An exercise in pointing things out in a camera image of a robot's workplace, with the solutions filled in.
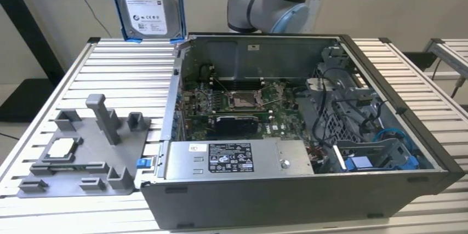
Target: black stand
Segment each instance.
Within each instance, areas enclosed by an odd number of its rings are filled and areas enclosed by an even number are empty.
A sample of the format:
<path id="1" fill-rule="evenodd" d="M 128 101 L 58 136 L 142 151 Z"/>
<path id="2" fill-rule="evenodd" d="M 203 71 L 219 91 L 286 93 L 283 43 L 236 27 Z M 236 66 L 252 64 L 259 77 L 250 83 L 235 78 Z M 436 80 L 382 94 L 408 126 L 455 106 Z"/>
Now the black stand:
<path id="1" fill-rule="evenodd" d="M 422 71 L 426 71 L 431 67 L 434 61 L 438 59 L 438 56 L 432 52 L 404 52 L 403 53 L 408 59 L 415 63 L 416 67 Z"/>
<path id="2" fill-rule="evenodd" d="M 0 121 L 31 122 L 64 77 L 64 70 L 24 0 L 0 0 L 0 3 L 48 77 L 22 82 L 0 106 Z"/>

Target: metal table frame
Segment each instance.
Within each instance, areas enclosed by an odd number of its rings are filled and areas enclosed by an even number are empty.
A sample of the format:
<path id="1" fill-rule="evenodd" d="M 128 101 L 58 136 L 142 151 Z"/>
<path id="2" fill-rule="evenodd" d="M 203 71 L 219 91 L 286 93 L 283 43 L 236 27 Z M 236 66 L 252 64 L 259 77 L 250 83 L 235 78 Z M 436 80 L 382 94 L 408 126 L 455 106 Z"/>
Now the metal table frame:
<path id="1" fill-rule="evenodd" d="M 432 52 L 460 73 L 468 78 L 468 39 L 431 39 L 424 49 Z"/>
<path id="2" fill-rule="evenodd" d="M 355 39 L 408 106 L 463 169 L 468 171 L 468 116 L 392 43 Z M 166 95 L 172 74 L 168 41 L 128 43 L 95 39 L 80 53 L 58 89 L 0 167 L 0 230 L 4 232 L 164 232 L 140 192 L 128 196 L 16 197 L 18 185 L 56 129 L 59 109 L 91 116 L 86 98 L 104 93 L 119 116 L 140 111 L 152 118 L 143 156 L 158 153 Z M 138 175 L 144 180 L 144 171 Z M 467 233 L 468 176 L 436 196 L 419 197 L 390 219 L 255 227 L 196 233 Z"/>

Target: green circuit board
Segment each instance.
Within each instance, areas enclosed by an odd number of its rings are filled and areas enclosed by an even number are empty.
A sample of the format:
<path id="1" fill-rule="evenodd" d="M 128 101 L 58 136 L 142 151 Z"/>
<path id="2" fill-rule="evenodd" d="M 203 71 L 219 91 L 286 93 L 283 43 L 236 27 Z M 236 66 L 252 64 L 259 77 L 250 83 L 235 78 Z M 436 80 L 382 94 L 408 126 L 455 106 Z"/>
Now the green circuit board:
<path id="1" fill-rule="evenodd" d="M 208 85 L 184 91 L 186 134 L 188 141 L 282 138 L 308 142 L 306 123 L 295 101 L 296 87 L 266 82 L 259 90 L 212 90 Z M 259 119 L 258 132 L 216 135 L 215 120 L 222 116 Z"/>

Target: motherboard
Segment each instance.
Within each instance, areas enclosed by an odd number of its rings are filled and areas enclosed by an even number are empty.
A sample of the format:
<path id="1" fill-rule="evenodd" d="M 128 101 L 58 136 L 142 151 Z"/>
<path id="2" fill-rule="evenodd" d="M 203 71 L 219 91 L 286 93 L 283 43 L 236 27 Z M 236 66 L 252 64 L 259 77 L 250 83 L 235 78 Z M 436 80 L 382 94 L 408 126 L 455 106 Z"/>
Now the motherboard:
<path id="1" fill-rule="evenodd" d="M 183 92 L 188 141 L 282 138 L 308 142 L 296 93 L 287 81 L 191 83 Z"/>

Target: cable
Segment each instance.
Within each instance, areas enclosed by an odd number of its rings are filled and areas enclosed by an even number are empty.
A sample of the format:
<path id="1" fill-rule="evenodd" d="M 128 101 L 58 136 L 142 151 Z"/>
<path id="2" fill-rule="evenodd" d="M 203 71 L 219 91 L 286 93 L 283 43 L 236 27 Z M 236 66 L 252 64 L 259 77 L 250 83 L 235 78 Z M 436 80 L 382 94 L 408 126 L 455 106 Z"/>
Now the cable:
<path id="1" fill-rule="evenodd" d="M 344 71 L 344 72 L 350 75 L 350 77 L 352 77 L 352 73 L 351 73 L 347 69 L 344 69 L 344 68 L 339 68 L 339 67 L 328 68 L 328 69 L 323 72 L 322 78 L 327 79 L 331 83 L 334 83 L 334 81 L 332 81 L 328 77 L 324 77 L 326 73 L 327 73 L 330 70 L 342 70 L 342 71 Z M 343 101 L 344 101 L 346 104 L 350 106 L 350 108 L 352 108 L 352 109 L 356 111 L 356 113 L 358 113 L 359 115 L 362 115 L 362 117 L 366 119 L 366 118 L 367 118 L 367 115 L 356 108 L 356 106 L 354 106 L 354 104 L 350 102 L 350 100 L 346 99 L 346 100 L 343 100 Z"/>
<path id="2" fill-rule="evenodd" d="M 431 80 L 434 80 L 434 78 L 436 77 L 436 72 L 438 72 L 440 63 L 442 63 L 442 59 L 439 59 L 439 62 L 438 62 L 438 64 L 436 64 L 436 68 L 434 68 L 434 73 L 432 73 L 432 78 L 431 78 Z"/>
<path id="3" fill-rule="evenodd" d="M 412 153 L 412 150 L 414 150 L 412 141 L 411 141 L 411 139 L 408 138 L 408 136 L 406 135 L 406 133 L 404 133 L 400 129 L 398 129 L 398 128 L 387 128 L 387 129 L 382 130 L 382 131 L 375 135 L 372 141 L 376 142 L 378 139 L 380 138 L 380 135 L 384 134 L 386 132 L 395 132 L 395 133 L 398 133 L 398 134 L 400 134 L 400 135 L 403 136 L 403 139 L 407 140 L 407 142 L 408 142 L 408 144 L 410 144 L 410 149 L 408 149 L 408 151 L 410 151 L 410 153 Z"/>
<path id="4" fill-rule="evenodd" d="M 19 139 L 18 137 L 15 137 L 15 136 L 11 136 L 11 135 L 3 134 L 3 133 L 0 133 L 0 135 L 3 135 L 4 137 L 8 137 L 8 138 L 11 138 L 11 139 L 20 140 L 20 139 Z"/>
<path id="5" fill-rule="evenodd" d="M 99 18 L 98 18 L 98 16 L 96 16 L 95 10 L 94 10 L 94 8 L 92 8 L 91 5 L 90 5 L 88 0 L 84 0 L 84 1 L 86 1 L 87 5 L 88 5 L 88 8 L 90 8 L 90 10 L 91 10 L 91 13 L 94 13 L 94 17 L 95 17 L 98 23 L 102 25 L 103 29 L 104 29 L 106 32 L 108 33 L 110 38 L 112 38 L 112 35 L 111 35 L 108 29 L 104 27 L 103 23 L 100 22 L 100 20 L 99 20 Z"/>
<path id="6" fill-rule="evenodd" d="M 312 125 L 312 136 L 316 139 L 316 141 L 319 142 L 320 145 L 326 145 L 326 147 L 328 147 L 330 149 L 332 148 L 331 144 L 327 143 L 322 138 L 318 137 L 316 135 L 316 126 L 319 125 L 319 120 L 322 119 L 323 116 L 323 112 L 326 110 L 326 104 L 327 104 L 327 86 L 326 86 L 326 81 L 324 79 L 327 78 L 324 75 L 320 76 L 322 78 L 322 103 L 320 103 L 320 109 L 319 109 L 319 115 L 316 117 L 316 120 L 314 122 Z"/>
<path id="7" fill-rule="evenodd" d="M 348 127 L 350 122 L 348 122 L 347 118 L 352 119 L 354 121 L 356 121 L 356 120 L 354 118 L 351 118 L 351 116 L 348 116 L 344 112 L 339 112 L 338 103 L 335 101 L 331 102 L 331 106 L 334 108 L 334 111 L 338 113 L 336 117 L 343 123 L 343 128 L 346 128 L 348 133 L 352 134 L 354 136 L 356 136 L 360 139 L 360 141 L 364 142 L 366 141 L 364 137 L 360 136 L 358 133 L 355 133 L 352 128 Z"/>
<path id="8" fill-rule="evenodd" d="M 452 92 L 452 95 L 451 95 L 451 98 L 454 99 L 455 98 L 455 95 L 456 95 L 456 92 L 459 91 L 459 87 L 455 87 L 454 89 L 454 92 Z"/>
<path id="9" fill-rule="evenodd" d="M 388 100 L 383 101 L 383 102 L 380 103 L 380 105 L 378 106 L 378 114 L 376 114 L 376 116 L 375 116 L 375 117 L 371 117 L 371 116 L 367 117 L 367 118 L 364 119 L 364 121 L 362 122 L 362 124 L 359 125 L 359 134 L 362 134 L 362 129 L 366 127 L 366 124 L 367 124 L 368 122 L 374 122 L 375 120 L 379 119 L 380 114 L 382 114 L 382 106 L 384 105 L 386 102 L 388 102 Z"/>
<path id="10" fill-rule="evenodd" d="M 223 89 L 224 89 L 227 92 L 230 92 L 228 89 L 224 87 L 223 83 L 222 83 L 215 77 L 214 77 L 214 80 L 218 81 L 218 83 L 220 84 L 220 86 L 223 87 Z"/>

